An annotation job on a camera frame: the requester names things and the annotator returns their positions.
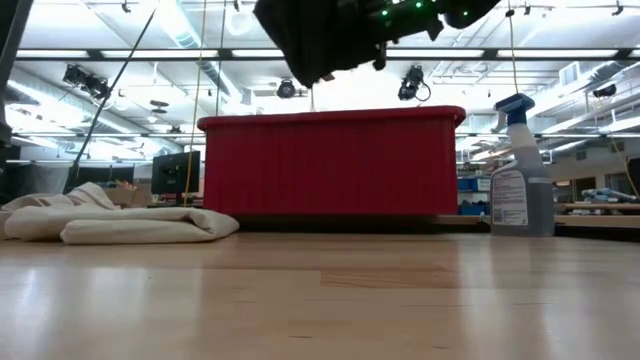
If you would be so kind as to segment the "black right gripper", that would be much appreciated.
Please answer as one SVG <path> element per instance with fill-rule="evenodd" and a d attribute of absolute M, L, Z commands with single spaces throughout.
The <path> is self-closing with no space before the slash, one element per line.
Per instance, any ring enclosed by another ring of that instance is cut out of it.
<path fill-rule="evenodd" d="M 376 45 L 372 63 L 376 71 L 386 67 L 387 43 L 426 32 L 435 40 L 443 31 L 437 0 L 369 0 L 367 3 L 367 38 Z"/>

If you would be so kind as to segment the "red plastic laundry bin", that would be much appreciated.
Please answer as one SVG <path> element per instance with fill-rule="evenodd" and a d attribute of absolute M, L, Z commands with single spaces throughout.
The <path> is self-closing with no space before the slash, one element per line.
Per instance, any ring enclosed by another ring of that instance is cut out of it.
<path fill-rule="evenodd" d="M 204 206 L 234 216 L 454 214 L 465 118 L 457 106 L 202 118 Z"/>

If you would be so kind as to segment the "black computer monitor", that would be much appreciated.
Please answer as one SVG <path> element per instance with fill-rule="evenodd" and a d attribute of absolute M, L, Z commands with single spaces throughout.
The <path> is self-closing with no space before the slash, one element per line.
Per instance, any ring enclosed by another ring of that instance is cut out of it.
<path fill-rule="evenodd" d="M 200 164 L 199 151 L 154 157 L 151 193 L 154 195 L 198 193 Z"/>

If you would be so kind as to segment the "wooden workbench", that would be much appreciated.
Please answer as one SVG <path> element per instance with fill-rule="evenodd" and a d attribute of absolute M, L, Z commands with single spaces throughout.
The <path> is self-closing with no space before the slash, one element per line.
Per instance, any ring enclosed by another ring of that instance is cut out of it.
<path fill-rule="evenodd" d="M 555 222 L 591 228 L 640 229 L 640 204 L 556 204 Z"/>

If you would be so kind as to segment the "blue storage bins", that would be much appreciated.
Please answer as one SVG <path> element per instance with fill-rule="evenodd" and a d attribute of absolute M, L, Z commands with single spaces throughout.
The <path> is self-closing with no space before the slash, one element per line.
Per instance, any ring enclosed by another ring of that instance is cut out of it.
<path fill-rule="evenodd" d="M 458 214 L 480 216 L 490 214 L 490 178 L 469 177 L 457 180 Z"/>

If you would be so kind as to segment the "cardboard box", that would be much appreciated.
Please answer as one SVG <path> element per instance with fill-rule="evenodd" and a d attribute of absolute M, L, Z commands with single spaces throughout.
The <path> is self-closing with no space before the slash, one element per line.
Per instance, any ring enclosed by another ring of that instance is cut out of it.
<path fill-rule="evenodd" d="M 143 187 L 104 188 L 111 202 L 121 208 L 146 208 L 152 204 L 151 193 Z"/>

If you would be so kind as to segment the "cream folded cloth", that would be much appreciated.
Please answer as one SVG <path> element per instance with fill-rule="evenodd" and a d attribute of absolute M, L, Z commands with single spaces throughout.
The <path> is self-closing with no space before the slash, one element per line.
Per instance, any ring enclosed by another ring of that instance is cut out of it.
<path fill-rule="evenodd" d="M 0 206 L 0 240 L 67 245 L 197 243 L 239 230 L 229 215 L 192 207 L 120 208 L 88 182 L 66 195 L 29 194 Z"/>

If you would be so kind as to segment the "grey spray bottle blue trigger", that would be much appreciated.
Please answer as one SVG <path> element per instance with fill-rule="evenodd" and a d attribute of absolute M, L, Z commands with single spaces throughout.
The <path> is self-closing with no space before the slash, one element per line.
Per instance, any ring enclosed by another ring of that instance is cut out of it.
<path fill-rule="evenodd" d="M 500 236 L 549 237 L 554 234 L 553 186 L 537 142 L 527 125 L 529 96 L 516 93 L 495 104 L 506 118 L 514 160 L 491 175 L 491 232 Z"/>

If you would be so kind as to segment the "black aluminium rig frame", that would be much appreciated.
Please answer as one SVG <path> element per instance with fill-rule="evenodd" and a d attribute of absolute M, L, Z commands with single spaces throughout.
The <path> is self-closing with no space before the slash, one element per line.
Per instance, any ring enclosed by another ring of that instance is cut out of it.
<path fill-rule="evenodd" d="M 535 99 L 539 132 L 640 129 L 640 0 L 500 0 L 465 29 L 387 46 L 371 64 L 312 89 L 291 73 L 256 21 L 256 0 L 35 0 L 9 78 L 6 121 L 18 141 L 72 146 L 88 130 L 145 149 L 184 144 L 195 117 L 386 108 L 421 65 L 432 90 L 414 106 L 467 110 L 488 131 L 515 91 Z M 108 80 L 93 99 L 62 81 L 68 65 Z M 291 79 L 297 93 L 276 90 Z"/>

